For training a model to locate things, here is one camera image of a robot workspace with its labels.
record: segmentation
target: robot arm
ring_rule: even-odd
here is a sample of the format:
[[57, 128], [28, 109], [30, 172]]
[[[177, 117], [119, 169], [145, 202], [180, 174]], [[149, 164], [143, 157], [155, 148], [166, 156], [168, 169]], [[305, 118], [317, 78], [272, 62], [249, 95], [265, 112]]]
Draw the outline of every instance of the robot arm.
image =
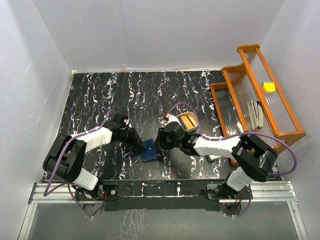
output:
[[[83, 134], [57, 135], [43, 162], [43, 169], [45, 171], [48, 173], [53, 172], [66, 142], [76, 135]], [[85, 189], [91, 196], [99, 196], [100, 179], [82, 167], [85, 153], [116, 141], [124, 143], [130, 151], [141, 151], [146, 148], [138, 136], [136, 129], [131, 126], [128, 117], [116, 113], [113, 119], [107, 121], [103, 127], [96, 127], [71, 142], [58, 165], [55, 175], [68, 183], [74, 183]]]
[[216, 195], [230, 197], [254, 181], [267, 181], [278, 154], [261, 138], [251, 134], [221, 141], [207, 140], [199, 133], [187, 132], [174, 116], [168, 115], [166, 118], [168, 121], [165, 127], [158, 130], [155, 141], [157, 149], [179, 148], [190, 156], [216, 155], [238, 162], [239, 167], [215, 190]]

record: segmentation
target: wall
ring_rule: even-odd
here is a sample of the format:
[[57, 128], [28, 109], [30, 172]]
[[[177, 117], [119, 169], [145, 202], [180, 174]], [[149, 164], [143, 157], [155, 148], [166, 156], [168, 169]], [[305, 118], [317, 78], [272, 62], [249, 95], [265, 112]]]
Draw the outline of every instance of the wall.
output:
[[33, 0], [78, 72], [222, 68], [261, 44], [283, 0]]
[[32, 0], [0, 2], [0, 239], [17, 239], [71, 71]]
[[[320, 206], [320, 2], [286, 0], [262, 43], [275, 77], [295, 111], [306, 136], [294, 144], [299, 157], [289, 176], [298, 206], [311, 240], [319, 239]], [[283, 153], [280, 169], [292, 165]]]

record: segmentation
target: wooden dish rack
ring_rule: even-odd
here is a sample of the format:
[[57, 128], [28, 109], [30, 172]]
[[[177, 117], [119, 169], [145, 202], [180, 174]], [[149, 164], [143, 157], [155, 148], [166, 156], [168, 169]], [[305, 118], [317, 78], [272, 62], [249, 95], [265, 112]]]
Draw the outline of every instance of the wooden dish rack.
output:
[[[237, 48], [243, 61], [237, 66], [222, 69], [225, 82], [210, 85], [215, 109], [220, 120], [224, 136], [238, 133], [237, 123], [243, 130], [264, 133], [285, 141], [289, 146], [306, 135], [290, 107], [281, 87], [272, 73], [258, 44], [241, 45]], [[273, 82], [275, 92], [265, 93], [263, 82]], [[236, 109], [237, 117], [230, 119], [224, 111], [228, 99]], [[253, 129], [247, 103], [249, 100], [260, 101], [263, 109], [263, 127]], [[286, 148], [269, 138], [261, 137], [279, 154]]]

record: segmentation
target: black marble tabletop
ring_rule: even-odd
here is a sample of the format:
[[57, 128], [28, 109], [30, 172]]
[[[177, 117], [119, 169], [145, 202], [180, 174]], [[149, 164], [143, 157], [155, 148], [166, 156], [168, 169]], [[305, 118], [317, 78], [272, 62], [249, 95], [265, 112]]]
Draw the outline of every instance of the black marble tabletop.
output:
[[[142, 140], [156, 140], [165, 113], [185, 102], [197, 112], [205, 134], [221, 136], [210, 84], [224, 81], [221, 71], [78, 73], [73, 76], [59, 131], [90, 130], [111, 109], [128, 115]], [[187, 110], [178, 106], [172, 113]], [[235, 169], [227, 158], [209, 162], [179, 149], [163, 151], [158, 161], [143, 163], [141, 154], [127, 151], [119, 142], [92, 150], [83, 166], [103, 180], [224, 179]]]

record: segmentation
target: yellow sponge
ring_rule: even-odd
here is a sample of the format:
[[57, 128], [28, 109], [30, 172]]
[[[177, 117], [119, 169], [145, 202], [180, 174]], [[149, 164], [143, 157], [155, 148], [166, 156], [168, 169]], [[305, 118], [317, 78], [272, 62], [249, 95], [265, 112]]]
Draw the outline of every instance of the yellow sponge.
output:
[[262, 83], [262, 89], [266, 94], [270, 94], [276, 91], [276, 86], [273, 81], [264, 81]]

